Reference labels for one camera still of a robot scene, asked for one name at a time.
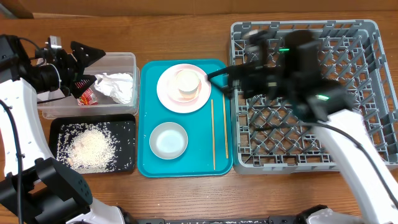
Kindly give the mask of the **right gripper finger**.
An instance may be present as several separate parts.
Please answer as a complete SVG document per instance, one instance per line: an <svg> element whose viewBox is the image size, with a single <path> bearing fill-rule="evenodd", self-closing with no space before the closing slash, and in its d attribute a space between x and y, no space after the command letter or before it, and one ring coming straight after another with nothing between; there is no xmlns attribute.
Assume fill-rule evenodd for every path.
<svg viewBox="0 0 398 224"><path fill-rule="evenodd" d="M221 91L225 97L232 99L236 96L236 91L239 89L238 84L225 85L221 87Z"/></svg>
<svg viewBox="0 0 398 224"><path fill-rule="evenodd" d="M207 75L207 80L210 81L212 78L217 77L219 75L227 75L228 81L232 82L234 80L235 71L236 71L236 66L228 66L220 70L217 70L215 72L209 73Z"/></svg>

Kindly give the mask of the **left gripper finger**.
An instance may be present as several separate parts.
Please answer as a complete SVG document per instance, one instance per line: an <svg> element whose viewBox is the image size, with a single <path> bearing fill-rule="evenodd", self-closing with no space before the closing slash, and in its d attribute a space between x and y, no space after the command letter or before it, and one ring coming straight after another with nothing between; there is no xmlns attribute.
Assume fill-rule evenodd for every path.
<svg viewBox="0 0 398 224"><path fill-rule="evenodd" d="M71 41L72 54L81 68L86 68L103 58L104 50L89 47L79 42Z"/></svg>
<svg viewBox="0 0 398 224"><path fill-rule="evenodd" d="M94 84L96 77L93 75L83 75L80 81L72 84L72 95L79 98L89 87Z"/></svg>

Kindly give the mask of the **red snack wrapper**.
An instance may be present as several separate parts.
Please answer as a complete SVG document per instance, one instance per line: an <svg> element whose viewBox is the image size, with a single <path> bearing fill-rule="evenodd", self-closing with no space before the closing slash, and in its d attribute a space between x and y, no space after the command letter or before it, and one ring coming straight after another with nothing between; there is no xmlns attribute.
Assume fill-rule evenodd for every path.
<svg viewBox="0 0 398 224"><path fill-rule="evenodd" d="M78 99L78 105L97 105L98 98L91 88L88 88Z"/></svg>

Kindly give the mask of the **white napkin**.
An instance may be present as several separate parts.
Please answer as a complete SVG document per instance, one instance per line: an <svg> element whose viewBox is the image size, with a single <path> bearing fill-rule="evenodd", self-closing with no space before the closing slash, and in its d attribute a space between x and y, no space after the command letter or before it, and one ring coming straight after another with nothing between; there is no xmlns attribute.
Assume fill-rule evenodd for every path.
<svg viewBox="0 0 398 224"><path fill-rule="evenodd" d="M107 73L95 75L94 88L119 104L132 101L133 77L129 73Z"/></svg>

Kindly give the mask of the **white cup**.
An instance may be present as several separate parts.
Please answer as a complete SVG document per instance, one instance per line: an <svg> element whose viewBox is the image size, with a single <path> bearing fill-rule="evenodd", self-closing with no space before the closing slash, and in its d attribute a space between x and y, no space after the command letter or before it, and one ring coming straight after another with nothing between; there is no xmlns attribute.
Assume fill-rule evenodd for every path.
<svg viewBox="0 0 398 224"><path fill-rule="evenodd" d="M184 98L188 99L195 97L200 84L200 79L193 70L179 71L176 74L175 80L178 91Z"/></svg>

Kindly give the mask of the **grey bowl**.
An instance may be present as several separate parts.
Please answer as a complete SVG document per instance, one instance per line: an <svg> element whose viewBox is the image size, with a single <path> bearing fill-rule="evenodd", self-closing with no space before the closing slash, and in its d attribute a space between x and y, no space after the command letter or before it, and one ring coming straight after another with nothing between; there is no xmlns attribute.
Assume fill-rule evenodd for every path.
<svg viewBox="0 0 398 224"><path fill-rule="evenodd" d="M188 145L186 130L174 122L165 122L154 128L150 134L151 151L160 159L172 160L181 156Z"/></svg>

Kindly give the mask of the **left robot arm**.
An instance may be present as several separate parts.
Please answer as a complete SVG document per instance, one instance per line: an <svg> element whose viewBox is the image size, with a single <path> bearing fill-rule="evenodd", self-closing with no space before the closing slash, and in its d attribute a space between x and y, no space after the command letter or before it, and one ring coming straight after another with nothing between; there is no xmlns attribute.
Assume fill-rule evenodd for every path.
<svg viewBox="0 0 398 224"><path fill-rule="evenodd" d="M15 35L1 36L1 137L5 178L1 204L20 223L133 223L121 207L95 199L81 174L57 161L46 142L37 95L61 90L79 97L88 88L84 71L105 52L72 42L72 52L51 36L37 47L32 64Z"/></svg>

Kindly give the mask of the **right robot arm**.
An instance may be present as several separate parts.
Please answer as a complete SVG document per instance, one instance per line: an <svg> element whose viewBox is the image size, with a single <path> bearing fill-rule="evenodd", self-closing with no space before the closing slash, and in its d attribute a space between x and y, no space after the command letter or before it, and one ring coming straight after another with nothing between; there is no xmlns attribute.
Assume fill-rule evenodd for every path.
<svg viewBox="0 0 398 224"><path fill-rule="evenodd" d="M265 95L286 99L299 125L308 127L326 147L359 205L361 217L336 213L326 206L308 209L298 223L396 223L397 181L369 138L363 117L355 112L353 97L344 86L324 78L318 62L318 40L308 30L295 30L284 37L281 65L268 64L269 33L245 34L257 60L209 73L208 80L227 76L220 92L232 97L235 88L245 98Z"/></svg>

